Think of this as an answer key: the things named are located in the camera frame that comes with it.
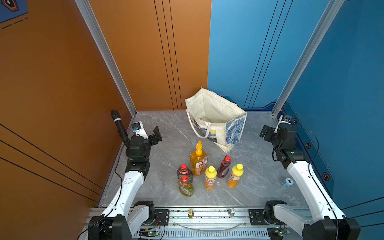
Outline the orange bottle yellow cap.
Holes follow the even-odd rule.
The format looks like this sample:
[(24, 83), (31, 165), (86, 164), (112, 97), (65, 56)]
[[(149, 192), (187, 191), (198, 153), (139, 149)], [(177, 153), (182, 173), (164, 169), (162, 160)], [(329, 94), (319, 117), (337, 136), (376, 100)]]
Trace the orange bottle yellow cap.
[(205, 188), (208, 191), (211, 191), (214, 189), (216, 177), (217, 177), (217, 170), (215, 169), (214, 166), (209, 166), (205, 172)]
[(228, 187), (231, 189), (235, 188), (243, 174), (244, 166), (242, 164), (235, 165), (227, 181)]

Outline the large orange dish soap bottle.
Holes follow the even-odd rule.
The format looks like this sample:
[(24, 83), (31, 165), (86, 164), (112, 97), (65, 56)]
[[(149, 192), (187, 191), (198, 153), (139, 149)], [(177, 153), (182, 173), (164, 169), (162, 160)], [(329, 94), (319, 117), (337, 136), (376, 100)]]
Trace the large orange dish soap bottle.
[(196, 150), (190, 155), (190, 168), (194, 176), (205, 173), (208, 166), (208, 154), (203, 149), (201, 141), (198, 141)]

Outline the starry night canvas tote bag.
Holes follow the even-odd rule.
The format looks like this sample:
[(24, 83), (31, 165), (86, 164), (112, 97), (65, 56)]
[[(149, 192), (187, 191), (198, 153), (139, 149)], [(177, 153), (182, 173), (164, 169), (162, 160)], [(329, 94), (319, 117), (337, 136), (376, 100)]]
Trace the starry night canvas tote bag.
[(197, 137), (210, 140), (225, 153), (240, 142), (248, 113), (237, 104), (203, 88), (185, 102)]

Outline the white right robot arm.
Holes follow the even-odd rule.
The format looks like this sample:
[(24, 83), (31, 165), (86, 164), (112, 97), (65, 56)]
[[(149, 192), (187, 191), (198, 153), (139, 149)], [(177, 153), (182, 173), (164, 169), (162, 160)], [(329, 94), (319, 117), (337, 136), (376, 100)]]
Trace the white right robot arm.
[(287, 122), (275, 128), (263, 126), (260, 137), (272, 143), (272, 157), (296, 182), (311, 212), (306, 218), (283, 201), (268, 201), (264, 216), (268, 224), (285, 224), (304, 240), (356, 240), (361, 227), (355, 219), (349, 219), (334, 203), (316, 176), (310, 160), (296, 148), (295, 127)]

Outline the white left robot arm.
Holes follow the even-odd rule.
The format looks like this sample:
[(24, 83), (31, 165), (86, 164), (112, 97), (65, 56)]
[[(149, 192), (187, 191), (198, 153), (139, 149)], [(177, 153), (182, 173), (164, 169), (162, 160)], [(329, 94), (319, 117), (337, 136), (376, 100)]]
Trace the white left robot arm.
[(153, 134), (146, 137), (139, 124), (133, 124), (135, 134), (131, 138), (121, 133), (128, 160), (118, 192), (100, 216), (91, 218), (79, 240), (131, 240), (144, 222), (155, 218), (152, 201), (133, 202), (149, 173), (151, 147), (162, 141), (162, 136), (159, 127), (155, 127)]

